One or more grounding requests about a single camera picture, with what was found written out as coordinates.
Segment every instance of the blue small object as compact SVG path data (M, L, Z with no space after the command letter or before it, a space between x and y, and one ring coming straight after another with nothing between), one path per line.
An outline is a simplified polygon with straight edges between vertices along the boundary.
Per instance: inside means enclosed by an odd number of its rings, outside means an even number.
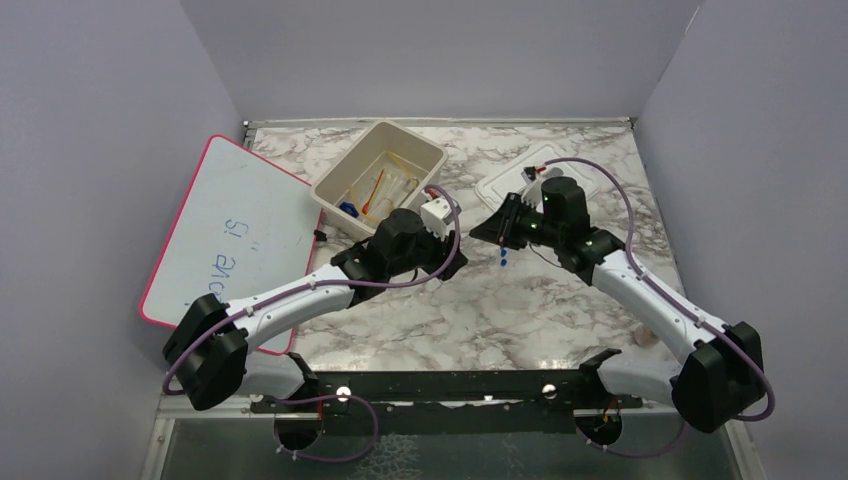
M339 210L345 212L353 218L359 218L359 212L356 211L356 207L353 206L350 202L342 202L339 205Z

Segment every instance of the black metal bar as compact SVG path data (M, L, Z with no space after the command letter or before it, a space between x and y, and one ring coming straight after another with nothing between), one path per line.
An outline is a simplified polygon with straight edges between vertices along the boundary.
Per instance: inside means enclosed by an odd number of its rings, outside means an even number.
M309 382L314 391L299 392L299 398L335 394L340 387L347 387L351 394L372 404L382 434L573 433L575 409L602 409L613 398L591 369L314 372L311 378L315 377L317 382ZM543 393L546 386L555 390ZM619 400L622 408L642 405L630 396ZM481 405L481 401L500 403ZM453 406L446 402L478 404ZM317 409L312 405L293 408L270 400L251 405L254 413ZM357 402L329 400L321 405L321 412L321 429L326 435L364 435L371 428L370 414ZM298 425L303 423L291 423L292 428Z

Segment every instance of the lavender wall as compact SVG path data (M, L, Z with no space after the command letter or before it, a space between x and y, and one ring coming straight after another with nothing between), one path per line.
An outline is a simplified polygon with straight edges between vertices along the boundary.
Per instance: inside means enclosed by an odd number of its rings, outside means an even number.
M0 477L136 478L166 333L136 304L240 117L176 0L4 2L0 66Z
M182 0L251 120L638 115L701 0Z
M848 3L707 0L636 128L687 293L762 334L769 478L844 478Z

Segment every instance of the marble surface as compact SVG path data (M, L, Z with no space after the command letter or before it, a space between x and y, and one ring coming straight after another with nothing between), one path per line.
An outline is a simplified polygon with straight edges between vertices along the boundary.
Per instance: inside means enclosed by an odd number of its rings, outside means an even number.
M636 210L635 253L677 287L662 222L628 127L411 129L448 150L440 184L462 205L463 235L492 213L474 194L474 185L534 143L553 141L568 155L602 164L622 182ZM364 126L261 128L253 149L312 181L364 130ZM612 185L589 167L575 168L601 186L589 200L593 224L624 238L627 214ZM344 234L331 232L313 266L351 243ZM293 351L315 370L574 368L607 347L671 358L661 343L636 346L633 332L639 323L627 310L529 249L511 251L509 263L501 267L494 245L466 237L461 248L469 264L451 281L390 290L352 309L312 319L297 330ZM548 249L539 251L555 258ZM399 279L409 278L411 274Z

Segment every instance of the black wire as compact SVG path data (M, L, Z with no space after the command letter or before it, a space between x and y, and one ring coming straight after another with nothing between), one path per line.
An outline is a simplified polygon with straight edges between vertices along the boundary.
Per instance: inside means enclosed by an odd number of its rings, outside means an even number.
M553 266L555 266L555 267L557 267L557 268L562 268L562 265L559 265L559 264L557 264L557 263L554 263L554 262L552 262L552 261L548 260L547 258L545 258L545 256L544 256L544 255L542 255L541 253L537 252L537 251L536 251L536 249L535 249L535 248L533 248L533 244L532 244L532 243L529 243L528 245L530 246L530 251L531 251L531 252L533 252L533 253L535 253L536 255L538 255L538 256L539 256L539 258L541 258L542 260L544 260L544 261L546 261L546 262L550 263L551 265L553 265Z

